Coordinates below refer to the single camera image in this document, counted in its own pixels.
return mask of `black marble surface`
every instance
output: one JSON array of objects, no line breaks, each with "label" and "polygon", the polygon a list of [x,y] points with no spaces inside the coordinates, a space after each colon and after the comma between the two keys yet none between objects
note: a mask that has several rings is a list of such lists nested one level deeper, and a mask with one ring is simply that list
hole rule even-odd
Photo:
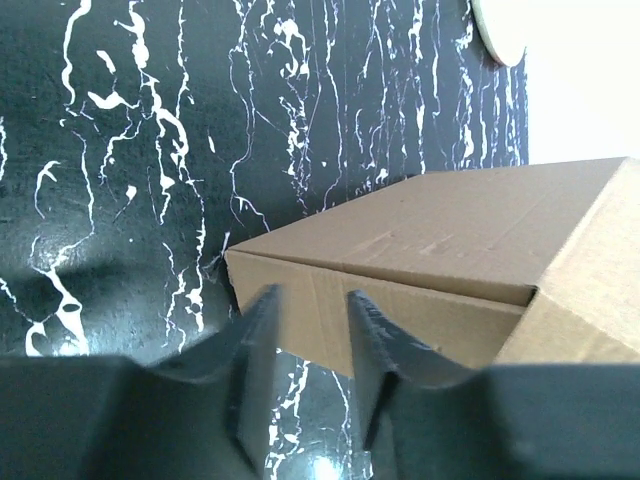
[{"label": "black marble surface", "polygon": [[[1,354],[152,362],[233,315],[229,245],[527,163],[524,63],[491,62],[468,0],[3,7]],[[366,478],[350,381],[279,370],[266,478]]]}]

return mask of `white round object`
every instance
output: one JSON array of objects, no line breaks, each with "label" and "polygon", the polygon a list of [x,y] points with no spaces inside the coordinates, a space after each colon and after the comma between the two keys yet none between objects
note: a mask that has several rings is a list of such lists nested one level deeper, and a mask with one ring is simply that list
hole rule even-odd
[{"label": "white round object", "polygon": [[480,37],[496,62],[514,67],[526,47],[526,0],[471,0]]}]

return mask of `white wall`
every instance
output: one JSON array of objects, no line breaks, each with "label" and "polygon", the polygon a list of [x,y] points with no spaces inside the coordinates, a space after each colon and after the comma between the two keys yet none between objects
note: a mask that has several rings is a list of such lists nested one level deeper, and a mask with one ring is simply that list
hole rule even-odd
[{"label": "white wall", "polygon": [[529,8],[531,163],[640,156],[640,0]]}]

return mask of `brown cardboard box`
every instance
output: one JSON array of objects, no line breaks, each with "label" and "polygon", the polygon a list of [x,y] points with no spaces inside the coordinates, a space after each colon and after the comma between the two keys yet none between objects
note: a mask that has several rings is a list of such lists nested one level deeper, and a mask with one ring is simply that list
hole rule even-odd
[{"label": "brown cardboard box", "polygon": [[640,361],[640,161],[414,177],[227,252],[241,308],[285,289],[283,349],[351,375],[345,294],[470,367]]}]

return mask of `marble tabletop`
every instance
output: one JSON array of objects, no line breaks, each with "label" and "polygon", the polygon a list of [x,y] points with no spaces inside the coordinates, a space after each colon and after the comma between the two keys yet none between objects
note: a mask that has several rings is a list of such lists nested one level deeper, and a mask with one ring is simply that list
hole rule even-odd
[{"label": "marble tabletop", "polygon": [[[234,314],[228,246],[528,160],[525,62],[469,0],[3,7],[0,354],[153,362]],[[265,478],[368,478],[349,379],[282,352],[276,390]]]}]

